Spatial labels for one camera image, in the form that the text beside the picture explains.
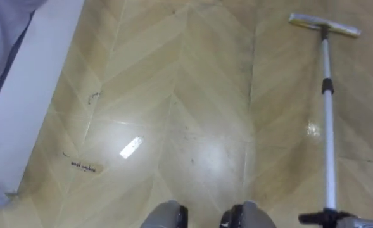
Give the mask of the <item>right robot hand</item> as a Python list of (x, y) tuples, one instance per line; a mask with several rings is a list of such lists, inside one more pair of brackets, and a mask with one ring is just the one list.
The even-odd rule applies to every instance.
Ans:
[(303, 225), (319, 225), (322, 228), (336, 228), (338, 222), (346, 217), (355, 217), (354, 214), (324, 208), (320, 212), (299, 214), (298, 220)]

